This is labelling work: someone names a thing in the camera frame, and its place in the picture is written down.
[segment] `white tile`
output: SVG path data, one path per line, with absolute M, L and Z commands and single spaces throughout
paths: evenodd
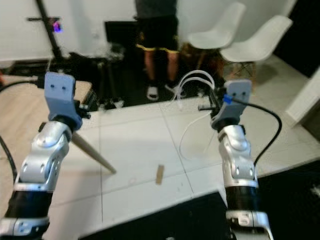
M 310 132 L 308 132 L 302 125 L 298 124 L 294 127 L 292 127 L 292 130 L 297 135 L 297 137 L 300 139 L 300 141 L 304 143 L 313 142 L 316 141 L 315 137 L 311 135 Z
M 205 114 L 206 112 L 166 116 L 168 128 L 177 150 L 187 125 Z M 210 121 L 210 116 L 201 119 L 193 124 L 184 136 L 181 144 L 184 157 L 181 159 L 187 172 L 222 162 L 218 151 L 218 133 L 211 128 Z
M 294 69 L 292 66 L 288 65 L 285 61 L 277 56 L 271 56 L 263 62 L 257 63 L 257 76 L 264 73 L 272 77 L 282 77 L 280 81 L 291 82 L 293 80 L 303 80 L 307 81 L 308 78 L 302 73 Z
M 294 95 L 280 98 L 270 98 L 266 102 L 272 107 L 274 112 L 281 114 L 289 107 L 294 98 Z
M 77 240 L 102 225 L 101 196 L 51 206 L 48 215 L 50 225 L 43 239 Z
M 271 109 L 267 103 L 256 101 L 258 105 Z M 247 139 L 251 143 L 251 154 L 257 156 L 260 151 L 273 138 L 277 129 L 278 122 L 270 114 L 261 110 L 247 107 L 241 116 L 240 123 L 244 125 Z M 269 151 L 280 151 L 288 146 L 301 142 L 295 131 L 289 127 L 286 121 L 282 120 L 282 130 L 278 139 L 270 147 Z
M 158 103 L 150 103 L 139 106 L 129 106 L 107 111 L 100 111 L 100 124 L 101 126 L 106 126 L 161 116 L 162 113 Z
M 147 182 L 102 195 L 103 225 L 110 227 L 189 201 L 192 190 L 185 174 Z
M 226 190 L 222 164 L 187 172 L 187 176 L 192 187 L 194 197 L 219 192 L 226 203 Z
M 159 106 L 165 116 L 178 115 L 178 114 L 191 114 L 198 113 L 199 105 L 209 106 L 209 98 L 205 97 L 190 97 L 180 101 L 181 108 L 178 101 L 164 101 L 160 102 Z
M 103 168 L 102 190 L 154 181 L 159 165 L 164 177 L 184 172 L 164 119 L 152 118 L 101 127 L 101 153 L 117 170 Z
M 80 130 L 78 134 L 99 151 L 99 128 Z M 61 164 L 53 206 L 101 194 L 100 165 L 73 143 Z
M 315 158 L 314 151 L 306 143 L 298 143 L 278 152 L 266 152 L 258 162 L 260 174 L 284 171 Z
M 315 158 L 320 158 L 320 142 L 316 139 L 306 142 L 308 147 L 312 150 Z
M 90 119 L 83 118 L 81 130 L 98 128 L 100 126 L 100 113 L 98 111 L 90 112 Z
M 296 81 L 296 85 L 291 86 L 289 82 L 284 82 L 281 77 L 274 77 L 269 82 L 258 85 L 255 94 L 262 99 L 273 99 L 295 96 L 304 86 L 303 81 Z

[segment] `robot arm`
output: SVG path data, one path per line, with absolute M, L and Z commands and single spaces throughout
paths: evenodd
M 73 132 L 82 125 L 82 117 L 89 117 L 75 106 L 75 83 L 69 75 L 48 72 L 45 76 L 50 121 L 33 139 L 30 154 L 15 180 L 8 209 L 0 222 L 3 240 L 38 240 L 48 229 L 48 211 L 61 163 L 69 151 Z
M 221 102 L 224 94 L 248 102 L 251 88 L 249 80 L 235 80 L 226 82 L 223 92 L 211 93 L 210 102 L 216 106 L 211 108 L 211 127 L 219 133 L 219 152 L 228 205 L 226 219 L 231 231 L 229 239 L 273 240 L 268 216 L 261 206 L 251 144 L 245 136 L 245 128 L 239 125 L 246 106 L 226 97 Z

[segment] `wooden floor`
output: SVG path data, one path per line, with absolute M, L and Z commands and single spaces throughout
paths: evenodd
M 19 81 L 18 76 L 4 76 L 7 83 Z M 84 100 L 91 83 L 77 81 L 75 99 Z M 11 87 L 0 94 L 0 135 L 8 146 L 17 170 L 30 151 L 31 141 L 38 133 L 42 122 L 48 120 L 49 110 L 44 90 L 35 85 L 22 84 Z M 9 162 L 0 147 L 0 215 L 7 209 L 12 193 L 13 177 Z

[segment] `leg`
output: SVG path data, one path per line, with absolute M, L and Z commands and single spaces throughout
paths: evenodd
M 179 53 L 168 52 L 168 78 L 170 82 L 174 82 L 177 77 L 179 67 Z
M 148 75 L 148 89 L 146 92 L 146 97 L 151 101 L 157 101 L 159 99 L 158 84 L 155 74 L 154 55 L 154 50 L 144 51 L 144 64 L 146 67 L 146 73 Z
M 144 51 L 144 64 L 146 67 L 146 73 L 148 75 L 149 80 L 153 83 L 155 83 L 156 80 L 154 55 L 155 51 Z

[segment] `small wooden piece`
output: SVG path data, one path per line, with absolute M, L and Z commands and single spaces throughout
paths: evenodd
M 155 183 L 157 185 L 161 185 L 162 179 L 164 178 L 164 171 L 165 171 L 165 166 L 159 165 L 158 170 L 156 172 L 156 180 L 155 180 Z

